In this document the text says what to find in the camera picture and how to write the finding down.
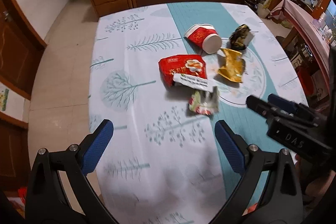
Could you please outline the person's right hand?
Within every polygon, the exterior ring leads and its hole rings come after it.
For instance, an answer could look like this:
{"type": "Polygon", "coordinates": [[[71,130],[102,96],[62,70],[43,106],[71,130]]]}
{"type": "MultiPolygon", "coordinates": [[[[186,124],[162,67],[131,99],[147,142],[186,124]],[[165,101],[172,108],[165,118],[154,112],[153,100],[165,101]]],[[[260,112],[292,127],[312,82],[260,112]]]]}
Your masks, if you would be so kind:
{"type": "Polygon", "coordinates": [[[331,185],[333,178],[333,176],[329,176],[328,178],[319,178],[311,182],[306,188],[306,195],[318,201],[321,200],[331,185]]]}

